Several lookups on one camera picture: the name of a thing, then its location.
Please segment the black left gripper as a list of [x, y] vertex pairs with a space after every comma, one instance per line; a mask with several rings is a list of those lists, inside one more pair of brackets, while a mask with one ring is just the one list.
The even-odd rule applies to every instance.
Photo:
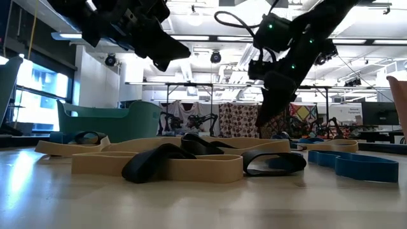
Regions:
[[172, 60], [191, 55], [188, 47], [162, 30], [170, 15], [166, 1], [92, 1], [95, 10], [86, 19], [84, 40], [93, 47], [107, 39], [141, 57], [165, 72]]

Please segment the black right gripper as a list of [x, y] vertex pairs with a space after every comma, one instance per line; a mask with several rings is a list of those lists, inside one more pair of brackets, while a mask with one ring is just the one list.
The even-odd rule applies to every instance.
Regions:
[[257, 127], [264, 126], [271, 118], [281, 113], [298, 88], [294, 80], [275, 71], [268, 71], [263, 81], [263, 102], [258, 111]]

